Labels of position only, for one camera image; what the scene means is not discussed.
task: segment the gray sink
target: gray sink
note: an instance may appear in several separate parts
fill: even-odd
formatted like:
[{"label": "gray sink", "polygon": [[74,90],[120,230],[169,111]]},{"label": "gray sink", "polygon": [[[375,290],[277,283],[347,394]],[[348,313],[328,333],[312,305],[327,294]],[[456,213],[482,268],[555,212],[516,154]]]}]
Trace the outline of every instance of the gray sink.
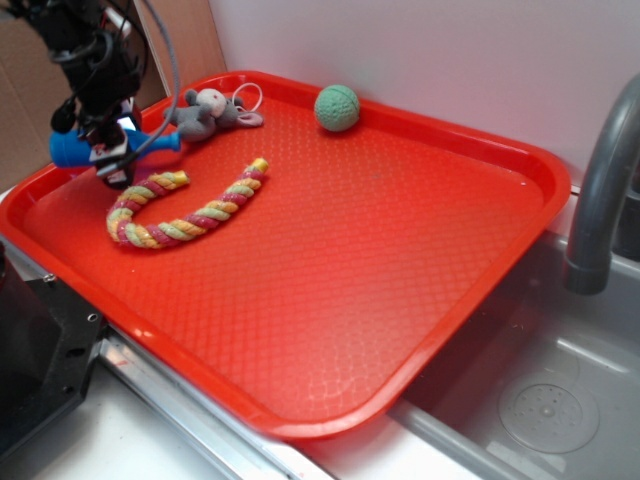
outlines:
[{"label": "gray sink", "polygon": [[640,478],[640,269],[578,296],[564,247],[545,234],[403,395],[483,477]]}]

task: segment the drain cover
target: drain cover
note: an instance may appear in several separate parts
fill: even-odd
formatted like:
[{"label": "drain cover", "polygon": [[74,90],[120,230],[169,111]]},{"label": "drain cover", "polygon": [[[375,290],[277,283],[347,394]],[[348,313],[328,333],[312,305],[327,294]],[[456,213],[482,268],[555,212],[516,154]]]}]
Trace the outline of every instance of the drain cover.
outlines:
[{"label": "drain cover", "polygon": [[574,381],[554,373],[512,381],[500,396],[502,425],[522,445],[544,453],[577,450],[599,425],[593,396]]}]

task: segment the gray plush mouse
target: gray plush mouse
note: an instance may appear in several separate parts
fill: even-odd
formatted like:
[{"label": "gray plush mouse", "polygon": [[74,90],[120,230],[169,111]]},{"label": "gray plush mouse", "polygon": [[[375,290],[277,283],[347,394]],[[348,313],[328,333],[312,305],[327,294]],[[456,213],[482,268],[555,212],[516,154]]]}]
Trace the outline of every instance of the gray plush mouse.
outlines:
[{"label": "gray plush mouse", "polygon": [[169,121],[175,125],[185,142],[200,142],[211,137],[220,128],[259,127],[264,123],[257,112],[242,110],[242,100],[227,99],[213,88],[200,92],[191,89],[185,93],[188,107],[176,108]]}]

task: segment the gray faucet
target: gray faucet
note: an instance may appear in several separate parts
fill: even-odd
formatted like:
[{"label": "gray faucet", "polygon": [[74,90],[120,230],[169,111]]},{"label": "gray faucet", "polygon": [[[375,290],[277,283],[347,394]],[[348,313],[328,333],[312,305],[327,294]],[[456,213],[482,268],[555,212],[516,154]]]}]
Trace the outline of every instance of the gray faucet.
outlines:
[{"label": "gray faucet", "polygon": [[607,286],[611,252],[640,260],[640,74],[607,118],[584,178],[563,266],[567,289]]}]

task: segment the multicolored rope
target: multicolored rope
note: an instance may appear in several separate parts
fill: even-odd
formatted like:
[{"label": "multicolored rope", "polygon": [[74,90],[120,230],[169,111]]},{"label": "multicolored rope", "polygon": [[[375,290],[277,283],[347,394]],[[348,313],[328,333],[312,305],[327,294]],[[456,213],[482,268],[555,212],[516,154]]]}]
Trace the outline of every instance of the multicolored rope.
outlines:
[{"label": "multicolored rope", "polygon": [[257,158],[217,199],[182,219],[143,227],[132,222],[133,214],[149,200],[164,197],[189,183],[184,171],[153,174],[127,188],[107,215],[107,230],[113,241],[139,248],[160,249],[193,240],[228,220],[262,186],[269,164]]}]

